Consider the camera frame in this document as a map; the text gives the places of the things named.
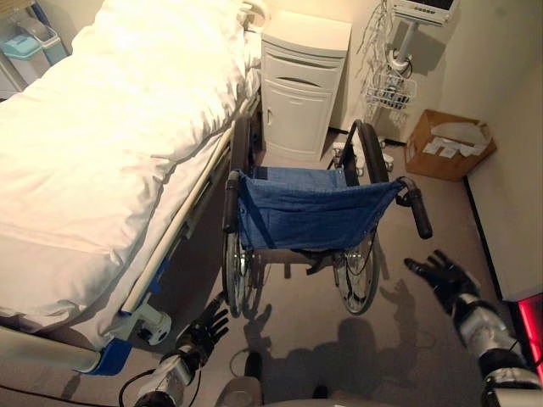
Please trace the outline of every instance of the wall-mounted monitor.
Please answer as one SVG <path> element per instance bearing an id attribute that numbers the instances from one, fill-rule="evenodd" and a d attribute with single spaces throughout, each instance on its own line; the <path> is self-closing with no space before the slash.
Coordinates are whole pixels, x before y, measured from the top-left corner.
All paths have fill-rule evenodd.
<path id="1" fill-rule="evenodd" d="M 397 17 L 420 24 L 443 25 L 451 18 L 459 0 L 394 0 Z"/>

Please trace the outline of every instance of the blue wheelchair seat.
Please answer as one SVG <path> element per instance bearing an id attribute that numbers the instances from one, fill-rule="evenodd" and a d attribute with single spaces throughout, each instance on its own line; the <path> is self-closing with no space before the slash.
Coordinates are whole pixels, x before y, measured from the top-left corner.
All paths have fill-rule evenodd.
<path id="1" fill-rule="evenodd" d="M 240 172 L 239 236 L 245 250 L 346 249 L 358 245 L 404 186 L 348 187 L 344 172 L 255 167 Z"/>

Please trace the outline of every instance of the blue container lid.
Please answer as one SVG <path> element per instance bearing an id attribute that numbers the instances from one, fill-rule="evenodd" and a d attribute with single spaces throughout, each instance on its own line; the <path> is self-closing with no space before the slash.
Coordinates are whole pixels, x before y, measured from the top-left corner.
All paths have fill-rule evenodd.
<path id="1" fill-rule="evenodd" d="M 9 41 L 0 43 L 0 48 L 6 57 L 13 59 L 30 59 L 41 49 L 36 39 L 26 34 L 19 34 Z"/>

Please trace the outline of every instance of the red light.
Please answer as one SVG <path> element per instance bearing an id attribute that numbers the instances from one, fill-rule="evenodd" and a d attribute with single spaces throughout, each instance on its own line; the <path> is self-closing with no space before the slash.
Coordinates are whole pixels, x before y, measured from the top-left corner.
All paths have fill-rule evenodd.
<path id="1" fill-rule="evenodd" d="M 543 337 L 543 318 L 541 316 L 541 305 L 543 304 L 543 293 L 534 297 L 526 298 L 518 303 L 520 315 L 523 318 L 524 329 L 528 335 L 529 346 L 534 360 L 541 359 L 541 338 Z M 537 366 L 537 374 L 543 382 L 543 365 Z"/>

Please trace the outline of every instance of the black robotic glove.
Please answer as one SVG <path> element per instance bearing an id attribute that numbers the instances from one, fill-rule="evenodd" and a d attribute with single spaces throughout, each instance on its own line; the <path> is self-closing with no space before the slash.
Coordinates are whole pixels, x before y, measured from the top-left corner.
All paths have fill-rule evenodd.
<path id="1" fill-rule="evenodd" d="M 459 265 L 454 264 L 440 250 L 428 256 L 428 263 L 404 259 L 407 268 L 422 277 L 434 290 L 441 306 L 450 315 L 456 299 L 464 294 L 479 296 L 477 282 Z"/>
<path id="2" fill-rule="evenodd" d="M 228 319 L 227 309 L 218 312 L 224 301 L 220 293 L 207 306 L 201 316 L 195 319 L 177 338 L 176 348 L 187 355 L 186 363 L 191 371 L 204 366 L 219 340 L 228 332 L 225 326 Z"/>

